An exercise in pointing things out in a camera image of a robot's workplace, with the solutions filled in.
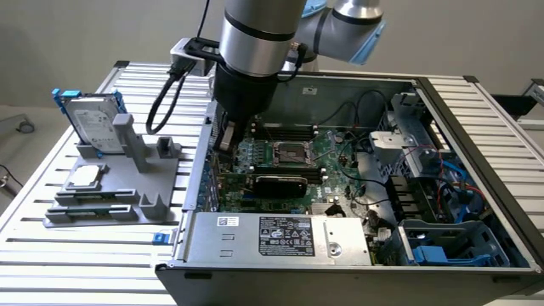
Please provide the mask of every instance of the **cable connector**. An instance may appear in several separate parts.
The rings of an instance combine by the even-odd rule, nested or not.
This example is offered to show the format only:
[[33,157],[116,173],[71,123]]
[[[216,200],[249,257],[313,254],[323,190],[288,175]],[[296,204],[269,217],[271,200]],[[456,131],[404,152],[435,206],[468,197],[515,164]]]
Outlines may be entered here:
[[172,65],[169,66],[168,74],[175,78],[177,82],[181,77],[191,72],[196,65],[196,61],[187,57],[177,57]]

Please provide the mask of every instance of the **small circuit board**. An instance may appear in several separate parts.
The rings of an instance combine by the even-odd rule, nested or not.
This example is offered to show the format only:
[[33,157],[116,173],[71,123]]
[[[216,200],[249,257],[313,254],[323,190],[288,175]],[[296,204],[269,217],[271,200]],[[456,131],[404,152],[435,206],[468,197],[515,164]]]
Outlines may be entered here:
[[[349,203],[360,183],[344,176],[340,167],[351,176],[360,178],[360,175],[356,154],[351,145],[345,146],[343,136],[336,130],[325,130],[305,142],[247,137],[237,147],[229,171],[217,175],[220,211],[313,214],[312,206],[329,207],[336,203],[335,198]],[[268,186],[276,196],[261,196],[256,184],[279,178],[307,181],[305,186],[303,183],[295,186],[304,188],[301,196],[289,196],[292,188],[279,184]]]

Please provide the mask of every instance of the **green circuit board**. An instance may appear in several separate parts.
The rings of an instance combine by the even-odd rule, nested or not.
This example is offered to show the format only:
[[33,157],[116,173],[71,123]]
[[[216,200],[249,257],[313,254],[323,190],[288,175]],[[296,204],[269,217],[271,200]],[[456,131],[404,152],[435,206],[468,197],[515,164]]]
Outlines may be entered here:
[[[339,155],[348,159],[352,148],[337,143],[335,130],[323,131],[309,142],[273,142],[245,138],[237,147],[236,161],[231,171],[217,175],[219,209],[224,212],[275,212],[284,214],[311,213],[313,203],[328,203],[335,196],[344,197],[345,187],[355,191],[360,184],[340,172]],[[348,163],[344,171],[360,178],[356,168]],[[325,169],[328,179],[321,184],[308,184],[303,198],[257,198],[252,193],[252,182],[263,175],[251,174],[249,167]]]

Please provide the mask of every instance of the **white sticker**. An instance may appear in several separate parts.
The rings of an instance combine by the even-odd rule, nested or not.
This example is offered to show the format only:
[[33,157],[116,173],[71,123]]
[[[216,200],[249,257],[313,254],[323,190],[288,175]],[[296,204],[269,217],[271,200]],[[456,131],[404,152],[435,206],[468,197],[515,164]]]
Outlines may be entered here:
[[303,94],[309,94],[315,96],[317,94],[317,88],[315,87],[303,87]]
[[239,226],[239,217],[217,217],[217,226]]
[[121,153],[121,143],[108,115],[99,110],[75,110],[73,114],[91,145],[104,153]]

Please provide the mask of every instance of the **robotic arm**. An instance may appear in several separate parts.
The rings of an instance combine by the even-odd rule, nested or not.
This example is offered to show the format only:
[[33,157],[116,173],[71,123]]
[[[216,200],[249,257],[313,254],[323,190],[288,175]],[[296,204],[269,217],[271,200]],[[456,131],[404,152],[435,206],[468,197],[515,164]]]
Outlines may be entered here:
[[[325,5],[327,0],[227,0],[220,43],[183,39],[171,51],[171,75],[191,70],[207,75],[211,62],[217,63],[213,96],[227,117],[216,149],[228,156],[251,117],[268,109],[277,84],[296,76],[304,62],[323,55],[361,65],[373,50],[385,26],[379,0]],[[296,69],[281,80],[277,72],[287,58]],[[148,132],[155,131],[151,123],[148,119]]]

